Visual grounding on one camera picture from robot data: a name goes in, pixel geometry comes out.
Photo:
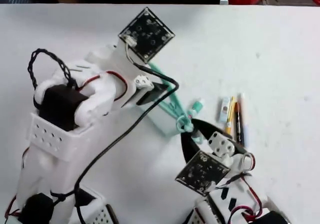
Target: marker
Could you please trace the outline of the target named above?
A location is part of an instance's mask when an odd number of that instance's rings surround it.
[[[238,102],[235,103],[234,105],[234,111],[235,111],[235,131],[236,131],[236,141],[239,143],[239,144],[242,144],[242,139],[241,139],[241,123],[240,123],[240,104]]]
[[[227,118],[227,126],[225,128],[226,133],[230,134],[231,133],[231,126],[232,126],[232,120],[234,118],[234,107],[235,107],[235,97],[232,96],[231,102],[230,102],[230,107],[229,107],[229,113],[228,113],[228,118]]]
[[[243,146],[248,148],[249,147],[249,139],[248,139],[248,114],[246,110],[246,103],[245,103],[245,94],[240,94],[240,115],[241,115],[241,131],[242,131],[242,143]]]

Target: black circuit board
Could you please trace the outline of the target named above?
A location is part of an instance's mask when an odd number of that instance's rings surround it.
[[[211,186],[212,181],[218,184],[229,171],[229,168],[200,150],[188,162],[175,180],[191,190],[206,196],[206,190]]]
[[[175,35],[149,9],[145,8],[119,34],[119,38],[126,42],[131,36],[136,41],[132,51],[145,63],[150,61]]]

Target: wire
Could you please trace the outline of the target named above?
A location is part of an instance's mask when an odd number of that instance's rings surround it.
[[[246,206],[246,205],[239,205],[235,208],[232,209],[230,217],[228,219],[228,223],[227,224],[231,224],[231,218],[232,216],[241,209],[245,209],[248,211],[249,214],[243,213],[244,218],[246,219],[246,221],[254,221],[256,220],[257,217],[262,215],[262,202],[260,200],[260,198],[258,197],[258,195],[256,194],[256,192],[252,189],[252,187],[248,184],[248,182],[246,181],[246,179],[244,178],[244,176],[241,176],[241,179],[247,184],[247,186],[249,187],[250,192],[252,193],[252,195],[254,196],[254,198],[257,200],[258,205],[259,205],[259,212],[257,214],[254,213],[254,211],[252,210],[251,207]]]
[[[9,203],[9,205],[8,205],[6,211],[5,211],[5,219],[8,219],[8,217],[9,217],[9,215],[10,215],[10,211],[11,211],[11,209],[12,209],[13,203],[15,202],[15,200],[16,200],[16,198],[17,198],[16,196],[17,196],[17,195],[15,195],[15,196],[12,198],[12,200],[10,201],[10,203]]]
[[[248,213],[251,213],[253,215],[253,210],[249,207],[249,206],[246,206],[246,205],[239,205],[235,208],[232,209],[231,211],[231,214],[230,214],[230,217],[229,217],[229,220],[228,220],[228,223],[227,224],[231,224],[231,219],[232,219],[232,216],[239,210],[243,210],[245,209],[246,211],[248,211]]]
[[[132,64],[135,64],[135,62],[133,61],[133,59],[130,57],[129,55],[129,44],[128,43],[125,43],[126,45],[126,48],[125,48],[125,55],[127,57],[127,59],[132,63]]]
[[[245,218],[246,220],[249,220],[249,221],[253,221],[255,220],[257,217],[261,216],[262,215],[262,202],[260,200],[260,198],[258,197],[257,193],[252,189],[252,187],[248,184],[248,182],[246,181],[246,179],[244,177],[241,177],[241,179],[247,184],[247,186],[249,187],[249,190],[250,192],[252,193],[252,195],[255,197],[255,199],[257,200],[258,202],[258,205],[259,205],[259,212],[257,215],[253,214],[253,215],[245,215]]]
[[[80,209],[80,205],[79,205],[79,189],[80,189],[80,182],[82,181],[82,179],[84,178],[84,176],[88,173],[88,171],[91,169],[91,167],[101,158],[103,157],[112,147],[114,147],[119,141],[121,141],[123,138],[125,138],[142,120],[143,118],[146,117],[146,115],[155,107],[157,106],[161,101],[163,101],[166,97],[168,97],[169,95],[171,95],[172,93],[174,93],[178,88],[179,88],[179,84],[177,83],[177,81],[175,81],[174,79],[163,75],[161,73],[158,73],[154,70],[151,70],[147,67],[138,65],[137,63],[133,64],[139,68],[142,71],[145,71],[149,74],[155,75],[161,79],[167,80],[170,83],[174,84],[175,87],[168,91],[166,94],[164,94],[162,97],[160,97],[158,100],[156,100],[149,108],[147,108],[144,113],[135,121],[135,123],[129,127],[128,130],[126,130],[121,136],[119,136],[117,139],[115,139],[110,145],[108,145],[103,151],[101,151],[90,163],[89,165],[84,169],[84,171],[82,172],[82,174],[79,176],[79,178],[77,179],[77,181],[75,182],[75,186],[74,186],[74,198],[75,198],[75,207],[76,207],[76,211],[78,213],[79,219],[80,219],[80,223],[81,224],[86,224],[85,220],[82,216],[81,213],[81,209]]]
[[[255,156],[254,156],[252,153],[250,153],[250,152],[246,152],[245,154],[243,154],[243,157],[242,157],[242,160],[241,160],[241,161],[242,161],[242,166],[245,166],[245,164],[244,164],[245,162],[244,162],[244,161],[245,161],[245,158],[246,158],[246,157],[249,157],[249,158],[250,158],[250,160],[251,160],[251,165],[250,165],[250,168],[249,168],[249,169],[244,169],[243,172],[251,171],[251,170],[253,170],[253,169],[255,168],[255,166],[256,166],[256,164],[255,164],[255,163],[256,163],[256,162],[255,162],[255,161],[256,161],[256,160],[255,160],[256,158],[255,158]]]
[[[65,78],[68,80],[68,84],[67,84],[68,87],[75,87],[77,85],[76,81],[71,77],[70,69],[66,66],[66,64],[57,55],[55,55],[52,52],[49,52],[46,49],[37,49],[32,52],[31,59],[29,61],[29,65],[28,65],[28,69],[27,69],[30,74],[30,78],[32,80],[32,85],[33,85],[34,89],[36,89],[37,85],[38,85],[37,80],[35,78],[35,75],[33,73],[34,72],[33,71],[34,70],[34,62],[36,60],[36,57],[40,53],[44,53],[44,54],[50,56],[53,60],[55,60],[59,64]]]
[[[27,148],[27,149],[25,149],[25,151],[23,152],[23,154],[22,154],[22,162],[21,162],[21,169],[23,169],[24,167],[25,167],[25,157],[26,157],[26,154],[27,154],[27,152],[29,151],[29,147]]]
[[[124,77],[122,77],[122,76],[121,76],[120,74],[118,74],[117,72],[115,72],[115,71],[106,71],[106,73],[116,76],[116,77],[117,77],[118,79],[120,79],[120,80],[124,83],[124,85],[125,85],[125,90],[122,92],[122,94],[120,94],[118,97],[116,97],[116,98],[114,99],[114,101],[117,101],[118,99],[121,99],[121,98],[126,94],[126,92],[128,91],[128,84],[127,84],[126,80],[124,79]],[[96,79],[99,79],[99,78],[100,78],[100,75],[96,75],[96,76],[94,76],[94,77],[86,80],[86,81],[84,82],[84,84],[83,84],[81,87],[79,87],[77,90],[78,90],[78,91],[81,91],[81,90],[82,90],[87,84],[89,84],[91,81],[96,80]]]

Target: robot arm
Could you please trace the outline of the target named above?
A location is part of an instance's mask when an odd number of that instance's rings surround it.
[[[201,151],[191,133],[182,134],[187,165],[176,180],[202,195],[185,224],[288,224],[288,217],[250,174],[256,163],[254,155],[215,126],[196,119],[192,122],[194,133],[203,134],[212,152]]]

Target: green plastic object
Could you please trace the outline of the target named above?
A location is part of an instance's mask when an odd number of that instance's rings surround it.
[[[155,70],[162,74],[162,71],[153,63],[149,63],[149,66],[152,70]],[[166,80],[162,80],[162,82],[168,85],[168,91],[173,89],[170,82]],[[187,114],[187,112],[183,109],[180,100],[178,99],[175,93],[169,96],[170,103],[166,103],[162,101],[159,106],[162,108],[168,115],[176,120],[176,128],[179,132],[192,132],[194,130],[194,126],[191,123],[191,117]]]

